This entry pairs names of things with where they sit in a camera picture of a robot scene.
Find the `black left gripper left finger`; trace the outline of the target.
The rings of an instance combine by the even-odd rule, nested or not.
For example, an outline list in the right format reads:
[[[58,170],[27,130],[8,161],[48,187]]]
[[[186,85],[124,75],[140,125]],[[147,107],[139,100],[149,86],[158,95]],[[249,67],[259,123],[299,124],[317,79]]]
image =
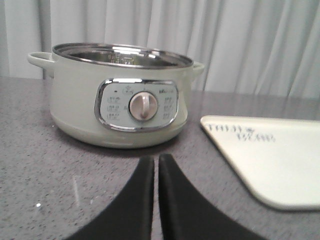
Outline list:
[[[149,240],[154,204],[154,159],[144,156],[116,198],[69,240]]]

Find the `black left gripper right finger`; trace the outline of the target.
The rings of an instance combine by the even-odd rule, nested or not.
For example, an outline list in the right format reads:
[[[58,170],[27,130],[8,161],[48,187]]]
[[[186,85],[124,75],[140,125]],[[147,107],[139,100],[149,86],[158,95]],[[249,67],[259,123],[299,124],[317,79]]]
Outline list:
[[[262,239],[205,199],[170,154],[159,157],[158,197],[165,240]]]

